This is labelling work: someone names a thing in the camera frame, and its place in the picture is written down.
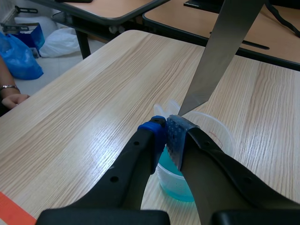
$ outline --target wrist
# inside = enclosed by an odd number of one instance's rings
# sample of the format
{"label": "wrist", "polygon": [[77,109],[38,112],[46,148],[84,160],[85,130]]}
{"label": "wrist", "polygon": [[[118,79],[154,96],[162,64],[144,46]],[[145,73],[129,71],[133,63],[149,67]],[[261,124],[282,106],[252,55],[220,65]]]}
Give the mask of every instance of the wrist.
{"label": "wrist", "polygon": [[20,94],[20,91],[15,88],[5,88],[0,91],[0,95],[2,98],[6,98],[10,95]]}

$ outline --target knife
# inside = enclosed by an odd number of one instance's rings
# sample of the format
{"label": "knife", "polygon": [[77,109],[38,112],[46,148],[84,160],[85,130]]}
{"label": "knife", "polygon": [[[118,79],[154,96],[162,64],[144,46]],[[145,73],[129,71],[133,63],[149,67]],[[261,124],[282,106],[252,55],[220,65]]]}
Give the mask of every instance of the knife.
{"label": "knife", "polygon": [[265,0],[225,0],[178,115],[207,102]]}

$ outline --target table edge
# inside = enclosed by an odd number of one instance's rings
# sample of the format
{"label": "table edge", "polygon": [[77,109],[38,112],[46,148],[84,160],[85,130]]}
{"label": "table edge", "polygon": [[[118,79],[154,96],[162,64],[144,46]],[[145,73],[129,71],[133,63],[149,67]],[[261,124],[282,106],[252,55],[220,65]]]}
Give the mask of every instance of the table edge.
{"label": "table edge", "polygon": [[[176,35],[179,35],[179,36],[183,34],[185,38],[192,38],[193,40],[195,40],[194,42],[192,41],[190,43],[195,44],[195,45],[204,46],[204,47],[206,46],[207,41],[208,41],[207,37],[203,37],[203,36],[200,36],[200,35],[197,35],[197,34],[194,34],[194,33],[190,33],[190,32],[185,31],[185,30],[180,30],[178,28],[175,28],[175,27],[172,27],[172,26],[154,21],[152,19],[147,18],[146,14],[147,14],[147,12],[142,15],[142,18],[145,22],[145,25],[153,27],[153,28],[157,28],[157,29],[162,29],[163,28],[163,30],[168,31],[168,32],[172,32],[173,34],[176,34]],[[205,44],[202,45],[202,44],[197,43],[199,41],[205,42]],[[270,55],[266,55],[266,54],[263,54],[263,53],[255,52],[255,51],[248,50],[248,49],[245,49],[245,48],[240,47],[238,49],[238,51],[236,52],[236,55],[242,56],[242,57],[245,57],[245,58],[249,58],[249,59],[252,59],[252,60],[257,60],[257,61],[273,64],[273,65],[280,66],[280,67],[285,67],[287,69],[300,71],[300,63],[280,59],[280,58],[277,58],[277,57],[274,57],[274,56],[270,56]]]}
{"label": "table edge", "polygon": [[59,3],[59,2],[55,2],[53,1],[49,1],[49,0],[30,0],[32,2],[35,2],[37,4],[41,4],[50,8],[54,8],[56,10],[60,10],[66,13],[70,13],[71,15],[80,17],[86,19],[86,20],[90,20],[92,22],[96,22],[96,23],[100,23],[102,25],[119,25],[121,23],[124,23],[142,13],[145,13],[146,11],[151,10],[152,8],[158,7],[170,0],[152,0],[151,2],[127,13],[124,14],[122,16],[119,17],[102,17],[99,15],[96,15],[94,13],[90,13],[88,11],[85,11],[83,9],[71,6],[69,4],[66,3]]}

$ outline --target clear plastic cup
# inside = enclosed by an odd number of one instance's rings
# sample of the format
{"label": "clear plastic cup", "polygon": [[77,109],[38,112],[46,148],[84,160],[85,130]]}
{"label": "clear plastic cup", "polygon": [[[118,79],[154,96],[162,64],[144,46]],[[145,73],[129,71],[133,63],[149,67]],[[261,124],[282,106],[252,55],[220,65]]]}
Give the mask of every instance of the clear plastic cup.
{"label": "clear plastic cup", "polygon": [[[177,115],[179,109],[179,105],[174,100],[170,100],[166,111],[160,105],[155,104],[154,114],[168,118],[169,115]],[[223,123],[212,116],[196,111],[191,111],[183,117],[198,125],[224,153],[231,157],[234,156],[234,140]],[[157,165],[157,175],[160,186],[168,195],[184,202],[192,202],[194,200],[187,182],[182,174],[177,171],[177,167],[169,157],[166,148]]]}

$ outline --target desk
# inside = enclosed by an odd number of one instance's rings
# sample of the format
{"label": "desk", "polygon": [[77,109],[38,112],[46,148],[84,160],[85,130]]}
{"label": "desk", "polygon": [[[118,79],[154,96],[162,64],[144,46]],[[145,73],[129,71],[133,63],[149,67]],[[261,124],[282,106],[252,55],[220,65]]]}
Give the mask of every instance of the desk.
{"label": "desk", "polygon": [[[144,14],[145,24],[205,46],[218,14],[183,6],[186,0],[171,0]],[[281,16],[300,29],[300,10],[276,7]],[[300,38],[281,25],[264,6],[249,30],[246,41],[267,46],[265,50],[241,45],[238,55],[300,70]]]}
{"label": "desk", "polygon": [[[0,118],[0,191],[37,218],[87,193],[155,103],[182,104],[204,47],[127,31]],[[300,72],[235,56],[197,110],[222,121],[235,159],[300,202]],[[143,209],[199,224],[151,176]]]}
{"label": "desk", "polygon": [[111,40],[111,34],[101,25],[120,25],[169,0],[93,0],[91,3],[58,3],[55,0],[30,0],[62,11],[53,20],[76,29],[77,38],[85,59],[90,55],[86,34]]}

